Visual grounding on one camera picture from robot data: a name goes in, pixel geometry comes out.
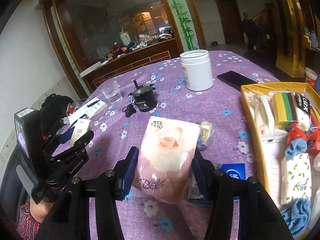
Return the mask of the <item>person left hand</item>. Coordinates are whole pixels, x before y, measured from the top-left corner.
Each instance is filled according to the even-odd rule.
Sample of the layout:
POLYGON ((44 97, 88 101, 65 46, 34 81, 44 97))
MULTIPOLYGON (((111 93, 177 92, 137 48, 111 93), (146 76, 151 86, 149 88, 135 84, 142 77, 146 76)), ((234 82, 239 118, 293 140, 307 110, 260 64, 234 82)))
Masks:
POLYGON ((45 220, 54 203, 44 202, 36 204, 33 198, 30 199, 30 214, 40 224, 45 220))

